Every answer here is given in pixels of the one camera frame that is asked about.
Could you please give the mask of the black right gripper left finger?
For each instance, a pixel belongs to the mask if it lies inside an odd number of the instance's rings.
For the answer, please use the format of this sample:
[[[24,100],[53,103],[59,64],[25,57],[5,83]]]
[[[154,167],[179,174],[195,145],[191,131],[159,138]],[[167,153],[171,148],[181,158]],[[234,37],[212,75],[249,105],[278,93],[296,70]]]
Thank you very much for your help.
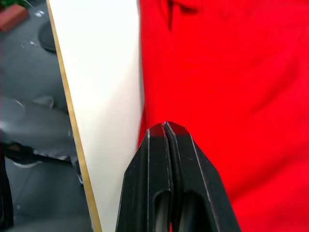
[[[168,232],[172,201],[169,145],[163,125],[156,124],[125,171],[116,231]]]

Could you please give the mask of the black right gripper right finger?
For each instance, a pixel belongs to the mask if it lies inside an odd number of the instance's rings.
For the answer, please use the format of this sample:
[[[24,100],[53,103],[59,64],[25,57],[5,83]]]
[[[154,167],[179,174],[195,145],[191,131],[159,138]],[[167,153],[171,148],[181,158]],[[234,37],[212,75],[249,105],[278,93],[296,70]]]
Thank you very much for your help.
[[[240,226],[218,171],[189,131],[165,122],[174,184],[174,232],[239,232]]]

